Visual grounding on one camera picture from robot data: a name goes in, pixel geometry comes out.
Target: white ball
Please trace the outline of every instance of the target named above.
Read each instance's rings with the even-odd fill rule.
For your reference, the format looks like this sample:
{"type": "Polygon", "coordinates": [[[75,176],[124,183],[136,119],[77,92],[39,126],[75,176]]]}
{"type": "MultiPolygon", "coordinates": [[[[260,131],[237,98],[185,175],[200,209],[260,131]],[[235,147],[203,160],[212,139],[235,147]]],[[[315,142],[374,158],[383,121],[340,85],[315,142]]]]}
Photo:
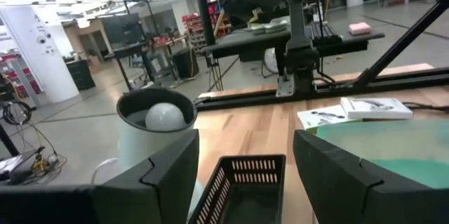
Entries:
{"type": "Polygon", "coordinates": [[[145,116],[145,126],[152,131],[176,131],[186,126],[181,109],[171,103],[153,105],[145,116]]]}

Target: white cable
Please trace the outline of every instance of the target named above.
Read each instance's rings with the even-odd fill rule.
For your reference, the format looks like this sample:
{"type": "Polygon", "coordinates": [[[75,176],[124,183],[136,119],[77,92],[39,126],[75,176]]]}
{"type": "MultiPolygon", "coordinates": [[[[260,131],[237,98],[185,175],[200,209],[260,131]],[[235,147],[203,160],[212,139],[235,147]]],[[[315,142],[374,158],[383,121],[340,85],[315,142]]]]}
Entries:
{"type": "Polygon", "coordinates": [[[93,171],[93,174],[92,174],[92,178],[91,178],[91,185],[93,185],[94,183],[95,183],[95,177],[97,176],[97,173],[98,173],[98,169],[99,168],[101,168],[102,166],[104,166],[104,165],[106,165],[106,164],[112,164],[112,163],[114,163],[114,162],[117,162],[119,159],[117,158],[117,157],[115,157],[115,158],[111,158],[111,159],[108,159],[108,160],[104,160],[101,164],[99,164],[96,168],[95,168],[95,170],[93,171]]]}

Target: black plastic basket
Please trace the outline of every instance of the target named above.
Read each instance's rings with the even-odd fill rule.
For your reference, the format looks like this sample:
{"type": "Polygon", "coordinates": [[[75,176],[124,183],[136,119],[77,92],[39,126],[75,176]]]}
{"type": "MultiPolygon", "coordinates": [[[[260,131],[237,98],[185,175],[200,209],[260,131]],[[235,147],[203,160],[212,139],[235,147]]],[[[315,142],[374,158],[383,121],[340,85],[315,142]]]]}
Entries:
{"type": "Polygon", "coordinates": [[[281,224],[286,156],[220,158],[189,224],[281,224]]]}

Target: gray floor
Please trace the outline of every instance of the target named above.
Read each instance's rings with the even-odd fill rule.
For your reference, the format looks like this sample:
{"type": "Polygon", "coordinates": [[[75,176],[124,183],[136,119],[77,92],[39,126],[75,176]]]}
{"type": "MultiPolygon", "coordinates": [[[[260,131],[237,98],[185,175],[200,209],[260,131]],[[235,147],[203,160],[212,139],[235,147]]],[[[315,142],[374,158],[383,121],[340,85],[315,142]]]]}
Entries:
{"type": "MultiPolygon", "coordinates": [[[[431,4],[411,3],[408,6],[380,8],[370,4],[350,10],[332,11],[329,22],[335,29],[346,29],[353,22],[365,21],[386,37],[370,42],[369,50],[325,59],[325,72],[329,75],[360,72],[375,62],[402,35],[408,27],[418,20],[431,4]]],[[[390,67],[428,63],[434,67],[449,66],[449,13],[441,16],[428,30],[412,43],[390,67]]],[[[189,98],[206,92],[209,77],[204,60],[199,59],[200,72],[196,80],[176,88],[189,98]]],[[[236,56],[220,60],[225,88],[245,88],[261,84],[276,83],[276,77],[262,78],[260,62],[242,63],[236,56]]],[[[139,69],[128,68],[129,75],[140,73],[139,69]]],[[[103,70],[94,75],[96,88],[83,91],[80,96],[56,105],[46,105],[33,113],[33,123],[54,144],[56,150],[68,158],[61,175],[55,184],[88,183],[94,168],[103,160],[117,156],[115,104],[126,91],[118,67],[109,62],[103,70]]],[[[22,136],[36,146],[38,141],[34,129],[22,129],[4,124],[14,143],[20,150],[29,149],[22,136]]],[[[0,157],[7,152],[0,147],[0,157]]]]}

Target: pink sponge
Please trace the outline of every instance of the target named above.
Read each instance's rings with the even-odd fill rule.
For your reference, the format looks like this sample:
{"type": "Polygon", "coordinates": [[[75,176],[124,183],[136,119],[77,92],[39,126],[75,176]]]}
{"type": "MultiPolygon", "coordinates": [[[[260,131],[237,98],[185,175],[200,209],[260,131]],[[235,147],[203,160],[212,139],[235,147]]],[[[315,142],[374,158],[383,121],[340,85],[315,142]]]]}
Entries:
{"type": "Polygon", "coordinates": [[[366,24],[365,22],[349,25],[349,32],[352,35],[370,34],[371,30],[372,29],[370,25],[366,24]]]}

